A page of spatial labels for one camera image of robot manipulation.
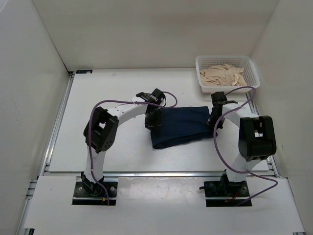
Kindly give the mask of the dark blue denim trousers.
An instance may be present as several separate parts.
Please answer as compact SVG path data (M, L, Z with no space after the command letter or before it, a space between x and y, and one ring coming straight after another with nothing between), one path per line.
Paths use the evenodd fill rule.
M152 148L165 149L213 138L206 106L163 109L160 126L150 131Z

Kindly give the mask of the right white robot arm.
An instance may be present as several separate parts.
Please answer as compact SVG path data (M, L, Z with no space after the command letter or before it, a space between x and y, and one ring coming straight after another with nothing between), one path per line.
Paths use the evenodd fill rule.
M213 107L207 124L213 130L214 146L226 170L219 181L206 183L204 188L213 197L238 195L253 168L276 153L273 120L270 116L256 115L243 104L228 100L224 92L213 93L211 99ZM223 159L216 140L217 130L223 128L225 119L239 128L239 154L231 165Z

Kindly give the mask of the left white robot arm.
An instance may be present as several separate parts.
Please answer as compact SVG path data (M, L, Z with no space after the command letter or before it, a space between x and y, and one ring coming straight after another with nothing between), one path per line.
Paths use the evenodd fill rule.
M145 116L145 128L159 130L165 94L155 89L151 94L138 93L129 101L104 100L94 106L84 129L88 148L86 169L81 177L86 191L92 196L104 189L103 165L107 150L114 144L117 129L123 123Z

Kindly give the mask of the beige trousers in basket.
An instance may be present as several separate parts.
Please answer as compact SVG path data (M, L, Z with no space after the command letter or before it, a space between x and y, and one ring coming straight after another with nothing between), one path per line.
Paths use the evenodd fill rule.
M244 68L223 64L210 66L200 71L201 83L209 87L243 87L247 83L243 77Z

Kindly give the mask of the white plastic mesh basket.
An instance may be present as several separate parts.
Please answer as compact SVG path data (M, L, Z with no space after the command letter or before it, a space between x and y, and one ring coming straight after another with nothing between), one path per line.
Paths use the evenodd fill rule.
M196 57L196 74L201 91L225 93L238 88L235 94L245 94L260 87L260 79L253 61L241 55L200 55Z

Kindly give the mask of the blue label sticker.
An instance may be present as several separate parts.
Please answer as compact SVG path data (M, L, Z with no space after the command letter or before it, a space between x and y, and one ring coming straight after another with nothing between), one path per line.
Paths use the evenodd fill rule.
M77 70L76 74L91 74L93 70Z

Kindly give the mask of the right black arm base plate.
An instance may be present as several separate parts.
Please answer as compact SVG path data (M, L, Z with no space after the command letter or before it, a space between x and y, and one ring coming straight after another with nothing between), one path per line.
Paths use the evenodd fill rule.
M207 207L251 207L252 202L246 181L222 183L205 181L199 190L205 194Z

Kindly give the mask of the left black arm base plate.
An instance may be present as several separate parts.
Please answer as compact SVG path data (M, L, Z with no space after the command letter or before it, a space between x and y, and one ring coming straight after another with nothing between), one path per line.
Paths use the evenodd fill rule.
M108 191L109 203L106 199L107 194L100 187L96 192L92 192L82 181L77 181L74 188L73 205L92 205L92 206L115 206L117 198L118 182L104 182Z

